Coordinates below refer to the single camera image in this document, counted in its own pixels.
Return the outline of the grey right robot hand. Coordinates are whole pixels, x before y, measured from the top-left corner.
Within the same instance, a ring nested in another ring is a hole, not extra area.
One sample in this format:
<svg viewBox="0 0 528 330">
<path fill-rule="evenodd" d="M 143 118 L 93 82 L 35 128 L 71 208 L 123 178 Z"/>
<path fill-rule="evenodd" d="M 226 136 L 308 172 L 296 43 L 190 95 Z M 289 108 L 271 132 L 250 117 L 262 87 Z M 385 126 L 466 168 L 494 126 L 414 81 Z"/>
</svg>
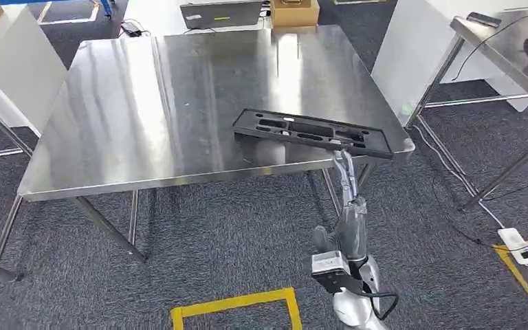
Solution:
<svg viewBox="0 0 528 330">
<path fill-rule="evenodd" d="M 344 149 L 334 151 L 333 162 L 340 174 L 341 213 L 333 232 L 328 233 L 321 225 L 314 228 L 313 246 L 316 254 L 339 251 L 346 261 L 356 267 L 361 267 L 369 260 L 366 201 L 358 191 L 358 181 L 351 154 Z"/>
</svg>

